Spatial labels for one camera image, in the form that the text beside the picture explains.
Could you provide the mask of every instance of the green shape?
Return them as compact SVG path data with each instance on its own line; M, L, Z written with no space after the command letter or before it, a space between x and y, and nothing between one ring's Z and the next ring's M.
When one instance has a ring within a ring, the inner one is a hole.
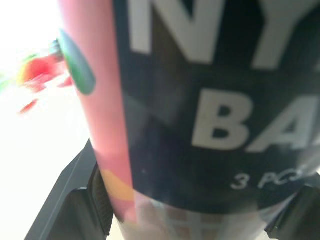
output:
M60 31L59 43L77 89L84 95L91 94L96 86L96 78L85 56L63 30Z

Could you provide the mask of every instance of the black plastic holder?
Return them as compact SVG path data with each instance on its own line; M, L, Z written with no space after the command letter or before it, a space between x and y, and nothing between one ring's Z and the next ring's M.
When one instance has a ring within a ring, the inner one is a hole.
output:
M25 240L105 240L113 215L89 140L61 173Z

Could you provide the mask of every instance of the cylindrical container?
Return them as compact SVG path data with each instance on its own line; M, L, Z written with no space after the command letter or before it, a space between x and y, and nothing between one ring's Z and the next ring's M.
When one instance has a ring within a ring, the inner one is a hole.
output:
M126 240L253 240L319 166L318 0L60 0Z

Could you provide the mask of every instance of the yellow shape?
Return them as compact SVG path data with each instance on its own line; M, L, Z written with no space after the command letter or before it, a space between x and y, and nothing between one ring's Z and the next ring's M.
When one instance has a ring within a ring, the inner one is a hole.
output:
M124 201L134 201L134 190L109 170L101 170L101 175L108 194Z

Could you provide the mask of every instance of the red object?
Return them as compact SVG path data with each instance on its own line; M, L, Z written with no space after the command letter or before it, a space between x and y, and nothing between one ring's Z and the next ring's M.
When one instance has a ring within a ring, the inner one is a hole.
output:
M38 99L32 100L32 102L30 102L28 105L26 105L20 110L20 114L25 114L26 112L29 112L36 105L37 102Z
M22 75L22 82L26 83L41 76L38 80L46 83L60 75L62 73L61 68L61 64L58 63L56 57L53 55L34 58L26 63Z
M58 85L58 88L70 87L72 85L73 85L72 78L71 78L71 76L69 76L66 78L66 80L64 80L63 83Z

